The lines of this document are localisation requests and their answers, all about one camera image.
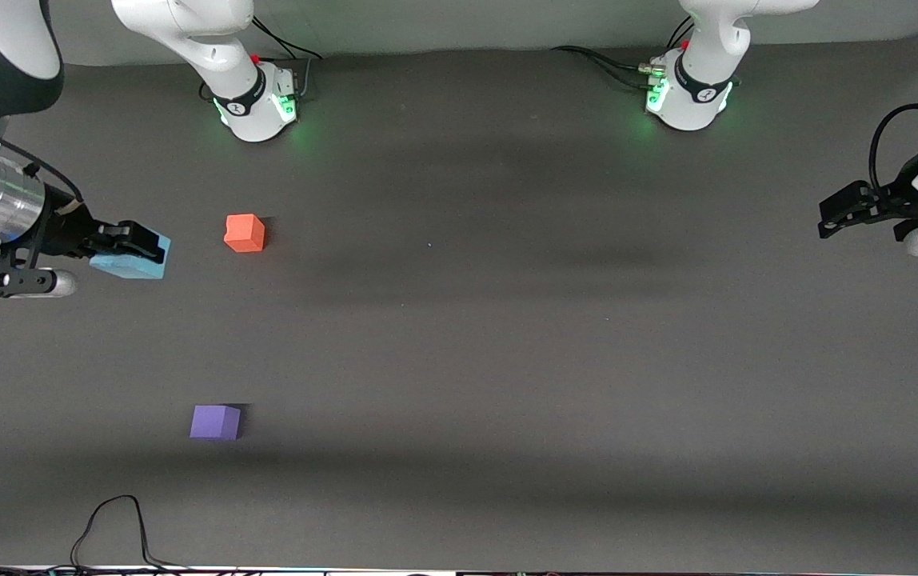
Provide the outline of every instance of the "metal cylinder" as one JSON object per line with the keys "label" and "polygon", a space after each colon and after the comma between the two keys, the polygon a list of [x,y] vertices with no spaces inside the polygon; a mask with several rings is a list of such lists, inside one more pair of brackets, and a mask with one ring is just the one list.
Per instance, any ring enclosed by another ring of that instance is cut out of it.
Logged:
{"label": "metal cylinder", "polygon": [[43,183],[0,158],[0,239],[17,240],[28,232],[43,212]]}
{"label": "metal cylinder", "polygon": [[68,272],[68,270],[42,270],[50,270],[50,272],[54,273],[54,288],[50,289],[50,292],[22,294],[20,296],[12,296],[12,298],[64,298],[65,296],[71,296],[78,290],[78,279],[75,278],[75,274]]}

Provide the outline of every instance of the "cube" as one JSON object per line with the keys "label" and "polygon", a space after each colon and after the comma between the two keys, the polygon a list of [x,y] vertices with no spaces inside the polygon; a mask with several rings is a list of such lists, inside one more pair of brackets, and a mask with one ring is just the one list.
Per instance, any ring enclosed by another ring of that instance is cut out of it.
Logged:
{"label": "cube", "polygon": [[236,252],[264,249],[264,222],[256,214],[232,214],[225,221],[225,244]]}
{"label": "cube", "polygon": [[131,254],[97,254],[90,258],[90,266],[103,270],[107,274],[114,274],[119,278],[129,280],[160,280],[164,278],[164,267],[167,266],[167,256],[171,253],[171,241],[164,234],[157,234],[160,241],[157,243],[164,249],[164,262],[156,263],[152,260],[133,256]]}
{"label": "cube", "polygon": [[231,406],[197,406],[189,438],[233,441],[239,438],[239,409]]}

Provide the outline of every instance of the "purple cube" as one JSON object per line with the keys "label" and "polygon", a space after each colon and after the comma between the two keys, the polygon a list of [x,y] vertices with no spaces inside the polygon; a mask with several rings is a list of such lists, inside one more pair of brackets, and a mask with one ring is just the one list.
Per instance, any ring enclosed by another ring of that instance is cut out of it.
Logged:
{"label": "purple cube", "polygon": [[239,409],[231,406],[197,406],[189,438],[231,441],[239,437]]}

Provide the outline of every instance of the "blue sponge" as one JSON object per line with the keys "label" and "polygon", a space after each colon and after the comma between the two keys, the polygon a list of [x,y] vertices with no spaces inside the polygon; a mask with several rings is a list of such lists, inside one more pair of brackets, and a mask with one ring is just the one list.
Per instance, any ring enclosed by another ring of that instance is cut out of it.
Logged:
{"label": "blue sponge", "polygon": [[171,251],[171,241],[164,234],[157,234],[157,236],[160,237],[160,241],[157,244],[164,249],[164,263],[162,265],[128,254],[97,254],[90,258],[90,266],[101,272],[114,274],[119,278],[160,280],[160,278],[164,278],[164,266],[167,266],[167,256]]}

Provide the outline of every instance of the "gray wall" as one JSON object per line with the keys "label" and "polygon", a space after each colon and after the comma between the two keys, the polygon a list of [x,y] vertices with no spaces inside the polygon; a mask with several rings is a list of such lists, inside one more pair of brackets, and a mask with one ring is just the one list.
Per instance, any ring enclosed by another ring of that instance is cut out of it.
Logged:
{"label": "gray wall", "polygon": [[[53,0],[50,6],[68,62],[178,62],[122,28],[109,0]],[[675,0],[257,0],[257,15],[284,38],[325,54],[395,54],[660,45],[685,12]],[[918,34],[918,0],[822,0],[802,14],[751,23],[758,43],[902,38]],[[280,54],[256,30],[241,38],[251,50]]]}

